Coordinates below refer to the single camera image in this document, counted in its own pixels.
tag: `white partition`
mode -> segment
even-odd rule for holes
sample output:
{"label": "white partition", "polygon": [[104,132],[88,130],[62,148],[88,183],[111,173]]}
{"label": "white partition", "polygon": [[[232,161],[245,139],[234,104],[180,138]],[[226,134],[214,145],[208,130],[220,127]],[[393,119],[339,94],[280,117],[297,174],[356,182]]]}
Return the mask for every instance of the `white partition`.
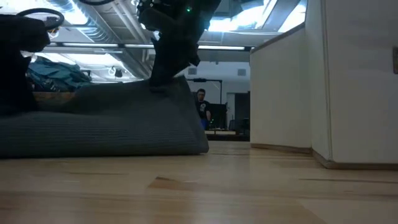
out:
{"label": "white partition", "polygon": [[308,76],[311,92],[311,145],[327,160],[332,159],[328,91],[328,61],[324,29],[325,0],[309,1],[305,21]]}
{"label": "white partition", "polygon": [[251,143],[310,147],[305,30],[251,54]]}
{"label": "white partition", "polygon": [[398,163],[397,9],[390,0],[326,1],[335,162]]}

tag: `man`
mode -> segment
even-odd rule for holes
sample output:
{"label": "man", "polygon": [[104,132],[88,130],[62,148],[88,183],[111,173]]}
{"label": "man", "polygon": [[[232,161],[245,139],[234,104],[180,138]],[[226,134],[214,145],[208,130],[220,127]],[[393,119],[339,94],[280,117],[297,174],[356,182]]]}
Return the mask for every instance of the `man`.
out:
{"label": "man", "polygon": [[199,89],[197,91],[198,103],[197,110],[199,113],[201,125],[203,129],[206,129],[208,122],[211,118],[210,113],[210,103],[205,100],[206,91],[204,89]]}

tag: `gray cushion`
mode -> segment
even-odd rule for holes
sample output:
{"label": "gray cushion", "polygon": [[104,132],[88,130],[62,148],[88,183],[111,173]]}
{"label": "gray cushion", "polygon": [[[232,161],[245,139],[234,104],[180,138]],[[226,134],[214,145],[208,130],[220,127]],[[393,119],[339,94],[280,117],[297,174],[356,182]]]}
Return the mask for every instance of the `gray cushion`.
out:
{"label": "gray cushion", "polygon": [[184,77],[86,87],[54,112],[0,119],[0,157],[187,155],[208,152]]}

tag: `skylight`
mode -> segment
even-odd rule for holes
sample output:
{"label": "skylight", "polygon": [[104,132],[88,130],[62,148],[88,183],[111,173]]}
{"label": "skylight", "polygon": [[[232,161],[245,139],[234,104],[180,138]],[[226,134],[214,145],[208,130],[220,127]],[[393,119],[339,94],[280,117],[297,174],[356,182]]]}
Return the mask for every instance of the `skylight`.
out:
{"label": "skylight", "polygon": [[210,32],[227,32],[240,29],[260,29],[273,10],[277,0],[264,0],[263,6],[246,9],[230,18],[214,17],[210,21]]}
{"label": "skylight", "polygon": [[282,27],[278,32],[286,32],[292,28],[305,22],[305,13],[307,11],[307,0],[301,0],[295,9],[290,13],[290,15],[285,20]]}

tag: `wooden floor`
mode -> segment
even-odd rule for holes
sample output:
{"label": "wooden floor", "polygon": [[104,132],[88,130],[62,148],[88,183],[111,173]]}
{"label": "wooden floor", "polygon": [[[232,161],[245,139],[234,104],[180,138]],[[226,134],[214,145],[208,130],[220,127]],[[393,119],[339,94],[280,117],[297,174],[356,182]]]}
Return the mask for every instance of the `wooden floor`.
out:
{"label": "wooden floor", "polygon": [[210,144],[204,156],[0,161],[0,223],[398,223],[398,172]]}

